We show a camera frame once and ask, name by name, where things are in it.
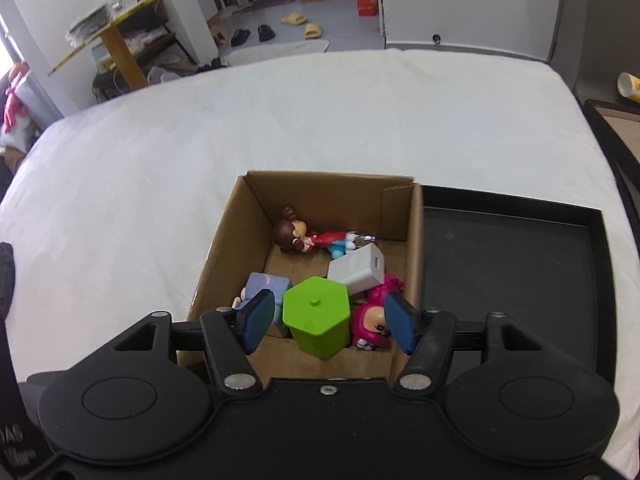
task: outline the black tray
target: black tray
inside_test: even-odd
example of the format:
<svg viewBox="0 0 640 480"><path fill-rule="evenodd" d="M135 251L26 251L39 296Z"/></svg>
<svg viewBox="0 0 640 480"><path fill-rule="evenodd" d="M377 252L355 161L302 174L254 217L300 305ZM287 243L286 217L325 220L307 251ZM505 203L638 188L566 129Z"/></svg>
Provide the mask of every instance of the black tray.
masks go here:
<svg viewBox="0 0 640 480"><path fill-rule="evenodd" d="M422 307L482 321L506 312L610 384L616 303L599 210L422 186ZM456 352L449 381L480 362Z"/></svg>

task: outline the yellow slipper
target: yellow slipper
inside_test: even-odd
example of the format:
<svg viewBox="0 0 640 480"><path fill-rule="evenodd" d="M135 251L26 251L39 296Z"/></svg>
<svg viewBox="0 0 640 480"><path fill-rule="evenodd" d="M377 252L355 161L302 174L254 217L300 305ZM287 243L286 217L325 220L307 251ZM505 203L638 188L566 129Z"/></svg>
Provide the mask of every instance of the yellow slipper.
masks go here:
<svg viewBox="0 0 640 480"><path fill-rule="evenodd" d="M316 40L322 36L322 27L317 23L309 23L305 27L305 40Z"/></svg>
<svg viewBox="0 0 640 480"><path fill-rule="evenodd" d="M292 12L289 16L280 20L285 25L302 25L306 22L306 16L299 14L298 12Z"/></svg>

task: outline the yellow and white cup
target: yellow and white cup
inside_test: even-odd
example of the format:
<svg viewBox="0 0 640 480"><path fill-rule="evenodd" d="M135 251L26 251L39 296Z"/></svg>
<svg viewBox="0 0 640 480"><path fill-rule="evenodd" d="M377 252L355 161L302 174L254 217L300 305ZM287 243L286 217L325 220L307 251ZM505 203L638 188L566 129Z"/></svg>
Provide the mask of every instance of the yellow and white cup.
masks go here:
<svg viewBox="0 0 640 480"><path fill-rule="evenodd" d="M640 79L623 72L618 76L618 92L622 97L640 102Z"/></svg>

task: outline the black slipper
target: black slipper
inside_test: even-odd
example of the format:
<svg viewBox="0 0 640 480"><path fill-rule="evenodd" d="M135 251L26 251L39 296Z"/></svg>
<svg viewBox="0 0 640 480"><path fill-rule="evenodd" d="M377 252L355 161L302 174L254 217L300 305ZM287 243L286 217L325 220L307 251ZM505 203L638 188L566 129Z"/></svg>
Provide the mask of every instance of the black slipper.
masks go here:
<svg viewBox="0 0 640 480"><path fill-rule="evenodd" d="M272 40L275 37L276 33L266 23L263 23L260 27L258 27L258 39L261 43L264 41Z"/></svg>
<svg viewBox="0 0 640 480"><path fill-rule="evenodd" d="M231 46L242 45L249 38L250 34L250 30L247 30L246 28L238 28L234 32L234 36L231 38Z"/></svg>

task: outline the wooden table leg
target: wooden table leg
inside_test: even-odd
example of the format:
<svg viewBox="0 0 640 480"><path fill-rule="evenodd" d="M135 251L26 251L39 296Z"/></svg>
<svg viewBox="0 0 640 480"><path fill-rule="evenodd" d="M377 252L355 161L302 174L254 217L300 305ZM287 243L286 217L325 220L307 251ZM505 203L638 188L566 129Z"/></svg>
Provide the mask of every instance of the wooden table leg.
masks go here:
<svg viewBox="0 0 640 480"><path fill-rule="evenodd" d="M118 70L122 74L124 81L127 82L131 90L140 90L149 86L146 77L136 63L136 59L129 51L129 47L122 39L120 32L116 27L105 30L100 37L104 46L107 48L111 57L116 63Z"/></svg>

